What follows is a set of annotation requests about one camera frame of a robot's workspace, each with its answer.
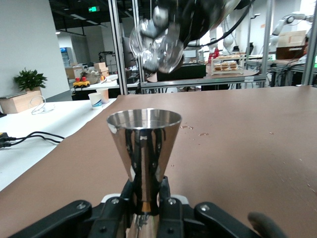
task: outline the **stainless steel cone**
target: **stainless steel cone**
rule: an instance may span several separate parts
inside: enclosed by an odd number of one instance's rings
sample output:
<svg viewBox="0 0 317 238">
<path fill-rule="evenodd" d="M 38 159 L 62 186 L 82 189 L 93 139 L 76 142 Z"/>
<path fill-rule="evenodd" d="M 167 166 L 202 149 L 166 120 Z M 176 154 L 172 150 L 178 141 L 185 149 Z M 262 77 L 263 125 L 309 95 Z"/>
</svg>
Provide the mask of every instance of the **stainless steel cone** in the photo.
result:
<svg viewBox="0 0 317 238">
<path fill-rule="evenodd" d="M 107 122 L 136 195 L 136 214 L 159 213 L 157 195 L 181 123 L 181 115 L 157 109 L 128 110 Z"/>
</svg>

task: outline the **green plant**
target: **green plant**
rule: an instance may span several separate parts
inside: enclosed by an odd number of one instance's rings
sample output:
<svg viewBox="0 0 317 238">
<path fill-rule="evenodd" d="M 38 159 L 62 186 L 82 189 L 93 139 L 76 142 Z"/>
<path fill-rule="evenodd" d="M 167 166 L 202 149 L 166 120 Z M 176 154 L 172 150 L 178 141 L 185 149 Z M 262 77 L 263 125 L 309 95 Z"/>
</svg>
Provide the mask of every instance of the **green plant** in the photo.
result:
<svg viewBox="0 0 317 238">
<path fill-rule="evenodd" d="M 36 87 L 45 88 L 45 81 L 47 78 L 42 73 L 38 73 L 37 70 L 29 70 L 26 68 L 22 70 L 18 76 L 13 78 L 14 82 L 17 83 L 19 88 L 22 90 L 29 88 L 33 90 Z"/>
</svg>

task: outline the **metal frame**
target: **metal frame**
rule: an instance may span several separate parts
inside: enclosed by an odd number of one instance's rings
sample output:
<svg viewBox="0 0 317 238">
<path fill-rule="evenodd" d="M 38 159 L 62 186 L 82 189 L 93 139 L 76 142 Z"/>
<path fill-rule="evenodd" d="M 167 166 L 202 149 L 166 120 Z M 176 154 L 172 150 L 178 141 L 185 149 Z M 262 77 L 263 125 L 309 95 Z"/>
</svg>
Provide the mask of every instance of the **metal frame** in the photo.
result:
<svg viewBox="0 0 317 238">
<path fill-rule="evenodd" d="M 133 8 L 134 27 L 136 28 L 139 25 L 139 21 L 140 21 L 138 0 L 132 0 L 132 8 Z M 142 59 L 140 57 L 138 57 L 138 68 L 139 68 L 139 73 L 140 73 L 140 81 L 145 82 L 143 64 L 142 64 Z"/>
<path fill-rule="evenodd" d="M 308 53 L 306 59 L 306 67 L 303 74 L 302 84 L 312 85 L 313 84 L 313 71 L 316 56 L 316 44 L 317 44 L 317 5 L 315 7 L 314 21 L 312 25 L 312 32 L 309 38 Z"/>
<path fill-rule="evenodd" d="M 252 83 L 259 82 L 261 87 L 264 86 L 266 81 L 266 75 L 254 75 L 254 76 L 238 76 L 228 78 L 196 78 L 196 79 L 183 79 L 175 81 L 164 81 L 141 83 L 141 89 L 159 89 L 159 88 L 172 88 L 172 87 L 191 87 L 191 86 L 205 86 L 205 85 L 220 85 L 220 84 L 238 84 L 238 83 Z"/>
<path fill-rule="evenodd" d="M 253 16 L 253 4 L 251 4 L 250 10 L 249 10 L 249 25 L 248 25 L 248 44 L 247 44 L 247 52 L 246 52 L 246 60 L 249 59 L 250 55 L 250 37 L 251 37 L 251 21 Z"/>
<path fill-rule="evenodd" d="M 111 19 L 112 38 L 117 63 L 119 87 L 121 95 L 128 95 L 127 80 L 125 77 L 122 38 L 120 33 L 118 6 L 116 0 L 108 0 Z"/>
<path fill-rule="evenodd" d="M 267 60 L 268 60 L 268 45 L 269 45 L 269 34 L 271 31 L 272 24 L 272 13 L 273 13 L 273 0 L 267 0 L 266 4 L 266 22 L 265 22 L 265 35 L 264 35 L 264 48 L 263 48 L 263 59 L 262 59 L 262 74 L 266 75 L 267 72 Z"/>
</svg>

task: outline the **cardboard box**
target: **cardboard box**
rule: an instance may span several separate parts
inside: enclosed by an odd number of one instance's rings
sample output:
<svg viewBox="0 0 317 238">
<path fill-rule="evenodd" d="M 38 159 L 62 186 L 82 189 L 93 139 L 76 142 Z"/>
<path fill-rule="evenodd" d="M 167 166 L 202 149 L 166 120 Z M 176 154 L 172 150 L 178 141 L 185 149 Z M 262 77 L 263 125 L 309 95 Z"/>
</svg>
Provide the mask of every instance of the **cardboard box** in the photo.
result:
<svg viewBox="0 0 317 238">
<path fill-rule="evenodd" d="M 30 104 L 31 100 L 39 95 L 41 95 L 41 91 L 30 91 L 27 92 L 27 94 L 14 98 L 0 99 L 0 105 L 4 114 L 20 113 L 42 103 L 43 99 L 36 97 L 36 99 L 32 101 L 33 106 Z"/>
<path fill-rule="evenodd" d="M 305 45 L 306 31 L 291 31 L 279 34 L 277 47 L 296 47 Z"/>
<path fill-rule="evenodd" d="M 108 69 L 108 67 L 105 67 L 105 68 L 99 68 L 99 69 L 97 69 L 97 71 L 98 71 L 99 73 L 102 73 L 102 72 L 109 71 L 109 69 Z"/>
<path fill-rule="evenodd" d="M 107 77 L 109 76 L 109 71 L 101 72 L 101 75 Z"/>
<path fill-rule="evenodd" d="M 80 77 L 83 68 L 81 66 L 67 67 L 65 71 L 68 79 L 75 79 L 76 77 Z"/>
<path fill-rule="evenodd" d="M 95 63 L 94 64 L 95 69 L 101 69 L 101 68 L 106 68 L 106 63 L 102 62 L 102 63 Z"/>
</svg>

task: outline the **white wall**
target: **white wall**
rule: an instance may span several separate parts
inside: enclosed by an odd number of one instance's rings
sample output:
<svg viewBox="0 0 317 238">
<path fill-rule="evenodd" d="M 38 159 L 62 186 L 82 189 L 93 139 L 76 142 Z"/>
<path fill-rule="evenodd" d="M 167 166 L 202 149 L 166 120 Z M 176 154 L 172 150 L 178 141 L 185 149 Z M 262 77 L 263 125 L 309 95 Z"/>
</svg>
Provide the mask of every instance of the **white wall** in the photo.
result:
<svg viewBox="0 0 317 238">
<path fill-rule="evenodd" d="M 131 31 L 134 28 L 134 20 L 131 17 L 125 17 L 122 19 L 122 27 L 124 29 L 124 36 L 130 37 Z"/>
<path fill-rule="evenodd" d="M 88 50 L 88 43 L 85 36 L 71 35 L 71 42 L 78 63 L 91 62 Z"/>
<path fill-rule="evenodd" d="M 13 77 L 36 69 L 48 78 L 46 98 L 69 90 L 49 0 L 1 0 L 0 96 L 19 92 Z"/>
<path fill-rule="evenodd" d="M 104 23 L 102 23 L 102 25 L 107 26 L 107 27 L 101 27 L 105 51 L 113 51 L 114 52 L 111 23 L 104 22 Z M 111 55 L 107 55 L 106 64 L 108 65 L 109 71 L 111 71 L 111 69 L 112 69 L 112 72 L 117 71 L 115 57 L 112 57 Z"/>
<path fill-rule="evenodd" d="M 99 62 L 98 53 L 104 50 L 104 41 L 101 26 L 84 27 L 84 32 L 87 39 L 89 58 L 91 62 Z M 69 32 L 82 34 L 81 28 L 69 28 Z"/>
<path fill-rule="evenodd" d="M 275 0 L 273 27 L 275 27 L 278 24 L 278 21 L 284 16 L 289 15 L 294 11 L 300 11 L 300 6 L 301 0 Z M 285 25 L 282 32 L 289 31 L 297 31 L 297 26 Z"/>
</svg>

